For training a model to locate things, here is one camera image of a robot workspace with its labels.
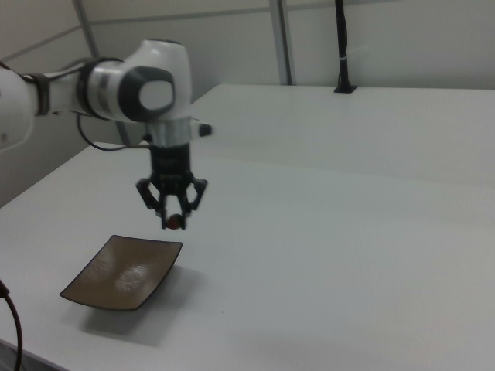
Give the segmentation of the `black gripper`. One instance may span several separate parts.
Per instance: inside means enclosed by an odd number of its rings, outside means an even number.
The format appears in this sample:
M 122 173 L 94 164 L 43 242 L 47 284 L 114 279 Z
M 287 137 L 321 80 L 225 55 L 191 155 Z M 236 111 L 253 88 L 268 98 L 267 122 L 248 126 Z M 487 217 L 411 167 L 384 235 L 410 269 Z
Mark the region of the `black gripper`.
M 181 208 L 181 229 L 186 228 L 187 219 L 196 211 L 207 189 L 206 179 L 193 178 L 190 168 L 190 145 L 179 145 L 171 148 L 152 146 L 150 148 L 152 174 L 150 179 L 140 179 L 136 184 L 144 204 L 155 211 L 160 218 L 162 228 L 168 224 L 166 200 L 167 196 L 179 195 Z M 159 196 L 155 198 L 150 187 L 153 186 Z M 188 190 L 196 193 L 194 199 L 188 197 Z

